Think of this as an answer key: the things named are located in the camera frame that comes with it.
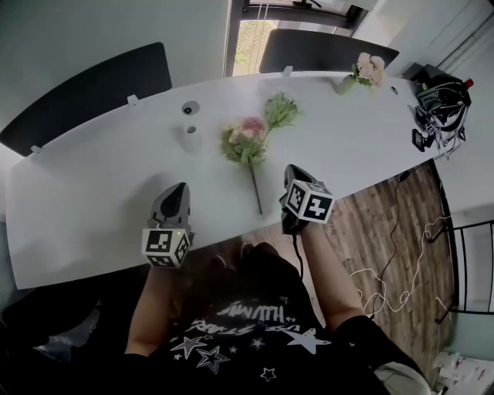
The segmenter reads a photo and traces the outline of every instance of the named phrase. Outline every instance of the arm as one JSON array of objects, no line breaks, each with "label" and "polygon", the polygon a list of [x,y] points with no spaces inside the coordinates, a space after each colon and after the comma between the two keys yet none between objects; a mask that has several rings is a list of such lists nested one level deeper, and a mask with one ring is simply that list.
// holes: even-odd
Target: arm
[{"label": "arm", "polygon": [[130,323],[126,354],[149,356],[165,340],[174,271],[151,268]]},{"label": "arm", "polygon": [[328,327],[334,331],[347,319],[362,316],[357,289],[327,241],[322,225],[310,222],[302,232],[302,244]]}]

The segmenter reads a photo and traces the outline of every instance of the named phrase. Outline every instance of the black cable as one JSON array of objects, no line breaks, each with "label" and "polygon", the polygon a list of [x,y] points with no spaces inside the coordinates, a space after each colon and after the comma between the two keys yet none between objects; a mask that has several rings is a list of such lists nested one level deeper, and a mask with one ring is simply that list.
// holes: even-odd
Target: black cable
[{"label": "black cable", "polygon": [[[396,184],[396,188],[394,189],[394,203],[398,206],[398,212],[397,212],[397,216],[396,216],[396,223],[394,224],[394,227],[393,227],[393,230],[391,231],[391,233],[389,234],[389,237],[391,239],[391,242],[393,243],[393,254],[391,255],[391,257],[389,258],[389,260],[387,261],[387,264],[384,266],[383,270],[381,271],[381,274],[379,275],[379,278],[381,279],[381,282],[380,282],[380,287],[379,287],[379,293],[382,295],[382,292],[383,292],[383,283],[382,283],[382,280],[383,280],[383,275],[384,273],[386,272],[386,269],[387,267],[389,266],[389,264],[391,263],[391,261],[393,260],[394,256],[396,255],[396,252],[397,252],[397,247],[396,247],[396,242],[394,241],[393,239],[393,234],[394,234],[394,231],[396,231],[396,228],[398,227],[398,224],[400,223],[400,204],[398,203],[398,196],[397,196],[397,193],[398,193],[398,188],[400,187],[400,184],[405,181],[408,176],[410,175],[410,171],[405,171],[398,179],[398,183]],[[372,301],[372,315],[370,316],[371,319],[374,319],[374,304],[376,302],[376,299],[379,297],[379,295],[376,295],[374,300]]]},{"label": "black cable", "polygon": [[303,279],[303,261],[299,253],[299,247],[296,245],[296,235],[293,235],[293,247],[295,248],[296,257],[300,262],[300,278]]}]

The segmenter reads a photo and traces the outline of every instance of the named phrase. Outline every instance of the black and white marker cube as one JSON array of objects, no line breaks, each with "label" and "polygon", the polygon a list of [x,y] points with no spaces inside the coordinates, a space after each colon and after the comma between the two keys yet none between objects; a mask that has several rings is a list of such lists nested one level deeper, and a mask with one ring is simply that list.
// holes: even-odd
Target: black and white marker cube
[{"label": "black and white marker cube", "polygon": [[190,240],[185,229],[143,229],[142,253],[153,266],[180,268]]},{"label": "black and white marker cube", "polygon": [[326,224],[330,219],[334,196],[324,185],[293,180],[286,206],[296,217],[304,221]]}]

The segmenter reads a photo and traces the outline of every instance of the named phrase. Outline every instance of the star print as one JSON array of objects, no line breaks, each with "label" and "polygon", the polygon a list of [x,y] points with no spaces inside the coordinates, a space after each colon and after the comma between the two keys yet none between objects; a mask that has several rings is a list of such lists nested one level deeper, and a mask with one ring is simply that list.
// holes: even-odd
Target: star print
[{"label": "star print", "polygon": [[250,343],[251,347],[255,347],[259,351],[259,349],[262,346],[265,346],[264,342],[262,341],[262,337],[259,337],[258,339],[252,339],[252,343]]},{"label": "star print", "polygon": [[263,379],[266,379],[266,381],[270,381],[271,379],[276,378],[274,367],[272,369],[266,369],[266,368],[263,369],[264,369],[264,373],[261,375]]},{"label": "star print", "polygon": [[221,362],[227,362],[230,359],[219,353],[219,347],[217,346],[211,351],[204,351],[203,349],[198,349],[198,353],[201,354],[202,360],[198,363],[196,367],[207,366],[214,374],[218,373],[218,365]]},{"label": "star print", "polygon": [[188,337],[184,336],[184,342],[172,348],[170,351],[177,351],[178,349],[184,350],[185,359],[187,360],[188,356],[191,355],[191,352],[195,347],[207,346],[206,343],[199,342],[199,340],[201,340],[201,337],[202,336],[195,337],[194,339],[190,340]]},{"label": "star print", "polygon": [[327,342],[326,340],[316,339],[316,330],[314,328],[309,329],[304,334],[300,335],[296,332],[290,332],[289,330],[283,330],[284,333],[293,337],[293,340],[287,344],[287,346],[295,346],[300,344],[303,348],[305,348],[309,353],[315,355],[316,354],[316,346],[325,346],[326,344],[331,344],[331,342]]}]

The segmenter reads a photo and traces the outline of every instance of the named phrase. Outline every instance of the wooden floor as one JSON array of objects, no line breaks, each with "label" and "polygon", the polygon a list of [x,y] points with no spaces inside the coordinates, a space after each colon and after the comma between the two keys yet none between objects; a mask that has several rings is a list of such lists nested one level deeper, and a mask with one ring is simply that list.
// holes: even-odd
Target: wooden floor
[{"label": "wooden floor", "polygon": [[[393,245],[390,232],[398,214],[398,206],[394,202],[397,182],[397,177],[391,178],[340,199],[334,205],[325,231],[349,273],[372,268],[379,274],[391,257]],[[394,233],[394,240],[398,250],[384,274],[387,298],[394,309],[401,305],[401,293],[411,289],[425,225],[443,215],[439,193],[427,164],[411,172],[410,177],[400,184],[397,196],[400,222]],[[434,232],[440,225],[441,220],[430,230]],[[234,259],[242,241],[252,241],[255,244],[267,241],[286,260],[296,267],[299,265],[291,237],[282,234],[280,224],[196,250],[188,258],[195,262],[206,262],[210,257],[220,254],[227,260]],[[322,321],[307,267],[305,273],[304,283],[313,301],[313,308]],[[356,274],[352,279],[363,293],[363,304],[372,293],[379,290],[379,282],[370,272]],[[392,312],[385,306],[375,316],[375,322],[415,360],[430,383],[434,383],[437,378],[437,371],[432,364],[442,349],[450,325],[449,319],[440,326],[435,323],[435,318],[444,312],[436,297],[448,305],[452,294],[453,274],[449,244],[446,235],[442,234],[434,244],[425,242],[414,292],[405,306],[399,312]],[[381,304],[382,299],[378,299],[375,303],[376,310]],[[366,313],[372,312],[371,305],[372,303],[367,307]]]}]

